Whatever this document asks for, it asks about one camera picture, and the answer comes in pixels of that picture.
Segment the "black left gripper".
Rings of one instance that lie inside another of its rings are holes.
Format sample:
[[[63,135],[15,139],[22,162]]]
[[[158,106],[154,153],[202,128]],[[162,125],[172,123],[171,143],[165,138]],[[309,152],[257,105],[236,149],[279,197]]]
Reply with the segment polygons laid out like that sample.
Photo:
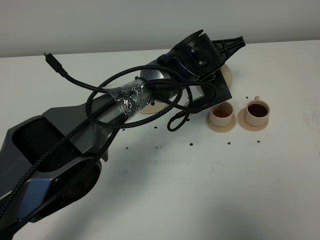
[[[201,29],[177,43],[172,48],[172,58],[185,81],[191,82],[216,72],[245,46],[242,36],[211,41]]]

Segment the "black and grey left robot arm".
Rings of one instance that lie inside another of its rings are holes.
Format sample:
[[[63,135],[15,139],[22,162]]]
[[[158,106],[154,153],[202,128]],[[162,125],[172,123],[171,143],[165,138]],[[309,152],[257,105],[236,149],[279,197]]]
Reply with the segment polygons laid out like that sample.
[[[229,100],[223,66],[245,45],[241,36],[211,40],[199,30],[99,86],[71,77],[46,54],[56,73],[91,93],[84,104],[51,108],[7,131],[0,150],[1,239],[90,192],[120,130],[153,122],[171,109],[178,109],[171,120],[184,124],[191,114]]]

